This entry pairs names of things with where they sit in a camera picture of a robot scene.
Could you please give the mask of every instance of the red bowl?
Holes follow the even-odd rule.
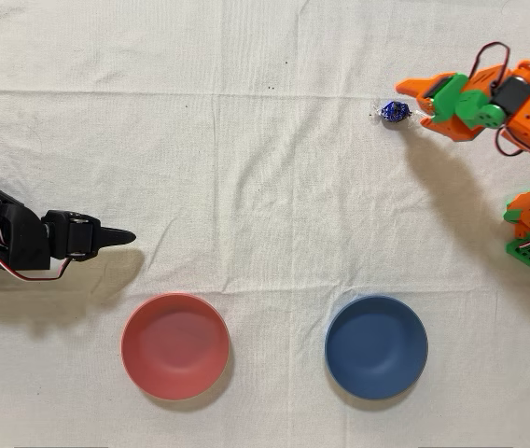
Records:
[[[226,367],[230,335],[209,303],[183,293],[149,299],[130,316],[120,345],[124,369],[158,399],[189,399]]]

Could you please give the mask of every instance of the bowl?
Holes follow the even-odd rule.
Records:
[[[385,296],[348,303],[325,341],[331,376],[362,399],[389,399],[408,389],[423,372],[427,352],[425,327],[416,313]]]
[[[217,310],[185,293],[162,294],[130,316],[120,344],[131,380],[158,399],[189,399],[221,375],[230,336]]]

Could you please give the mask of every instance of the blue bowl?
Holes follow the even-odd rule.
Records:
[[[389,399],[408,389],[421,376],[427,351],[418,316],[384,296],[348,303],[331,322],[325,340],[331,376],[362,399]]]

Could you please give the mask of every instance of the white tablecloth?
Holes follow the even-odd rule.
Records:
[[[0,272],[0,447],[530,447],[530,269],[501,219],[530,156],[370,116],[496,39],[530,59],[530,0],[0,0],[0,189],[138,237],[59,282]],[[119,357],[171,290],[233,347],[184,402]],[[429,340],[389,401],[348,397],[323,358],[372,292]]]

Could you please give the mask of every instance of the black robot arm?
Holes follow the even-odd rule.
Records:
[[[64,259],[59,277],[67,264],[97,256],[102,247],[126,245],[136,237],[129,231],[101,227],[95,217],[50,210],[39,218],[22,203],[0,190],[0,268],[22,280],[16,271],[49,269],[51,258]]]

